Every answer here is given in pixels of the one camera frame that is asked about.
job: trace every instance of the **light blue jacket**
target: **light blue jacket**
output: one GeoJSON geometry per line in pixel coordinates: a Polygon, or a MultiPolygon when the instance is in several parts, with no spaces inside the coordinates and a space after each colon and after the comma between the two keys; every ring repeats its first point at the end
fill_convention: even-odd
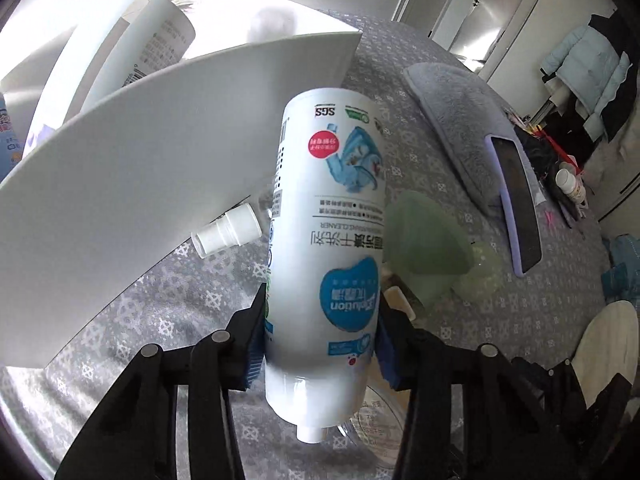
{"type": "Polygon", "coordinates": [[[583,25],[570,32],[546,56],[542,70],[547,75],[556,72],[584,105],[590,114],[584,129],[596,141],[606,133],[600,114],[615,99],[630,66],[626,52],[618,56],[605,36],[583,25]]]}

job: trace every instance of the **gray tablecloth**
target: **gray tablecloth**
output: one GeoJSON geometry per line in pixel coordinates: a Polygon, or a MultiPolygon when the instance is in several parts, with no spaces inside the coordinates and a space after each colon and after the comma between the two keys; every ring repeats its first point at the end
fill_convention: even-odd
{"type": "MultiPolygon", "coordinates": [[[[584,238],[554,213],[549,225],[538,210],[543,261],[526,279],[513,275],[504,225],[473,206],[454,176],[437,136],[404,89],[403,68],[417,62],[457,60],[427,37],[399,23],[331,13],[364,33],[344,86],[374,99],[382,110],[388,166],[387,199],[405,189],[436,200],[467,231],[504,261],[505,287],[481,304],[444,297],[418,313],[418,323],[449,344],[475,348],[497,344],[508,356],[556,364],[575,349],[589,320],[604,306],[600,273],[607,265],[600,230],[590,216],[584,238]]],[[[133,283],[92,320],[44,370],[0,369],[0,406],[12,431],[46,477],[56,467],[98,401],[138,349],[149,342],[165,349],[194,344],[225,327],[248,307],[266,278],[266,240],[199,259],[185,242],[133,283]]],[[[247,478],[310,480],[387,478],[388,471],[335,428],[323,444],[296,440],[264,398],[264,379],[248,393],[231,393],[238,444],[247,478]]],[[[185,439],[184,399],[178,440],[185,439]]],[[[452,427],[461,425],[460,400],[452,427]]],[[[178,446],[178,473],[188,478],[186,448],[178,446]]]]}

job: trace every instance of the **white board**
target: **white board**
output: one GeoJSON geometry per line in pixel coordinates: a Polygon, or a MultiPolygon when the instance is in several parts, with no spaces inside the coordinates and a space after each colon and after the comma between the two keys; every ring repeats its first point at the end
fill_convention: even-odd
{"type": "Polygon", "coordinates": [[[43,367],[98,312],[273,174],[285,104],[340,86],[360,33],[293,36],[151,74],[0,184],[0,364],[43,367]]]}

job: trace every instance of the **gray towel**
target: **gray towel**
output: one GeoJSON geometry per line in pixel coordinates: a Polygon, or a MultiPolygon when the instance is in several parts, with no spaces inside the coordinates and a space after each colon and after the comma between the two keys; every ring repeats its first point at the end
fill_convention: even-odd
{"type": "Polygon", "coordinates": [[[511,107],[466,68],[418,63],[404,78],[449,155],[471,200],[489,216],[501,214],[500,186],[484,146],[489,134],[513,140],[520,152],[534,203],[540,193],[529,159],[505,114],[511,107]]]}

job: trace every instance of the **screw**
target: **screw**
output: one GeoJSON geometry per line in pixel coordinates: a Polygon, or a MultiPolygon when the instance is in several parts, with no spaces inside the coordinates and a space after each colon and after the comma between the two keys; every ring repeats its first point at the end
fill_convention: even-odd
{"type": "Polygon", "coordinates": [[[494,345],[482,345],[480,351],[485,357],[496,357],[498,355],[498,349],[494,345]]]}
{"type": "Polygon", "coordinates": [[[144,345],[142,350],[140,350],[142,357],[153,357],[158,353],[158,345],[154,345],[153,343],[149,343],[148,345],[144,345]]]}
{"type": "Polygon", "coordinates": [[[226,330],[216,330],[213,334],[211,334],[211,338],[216,343],[223,343],[225,341],[229,341],[231,338],[231,334],[226,330]]]}

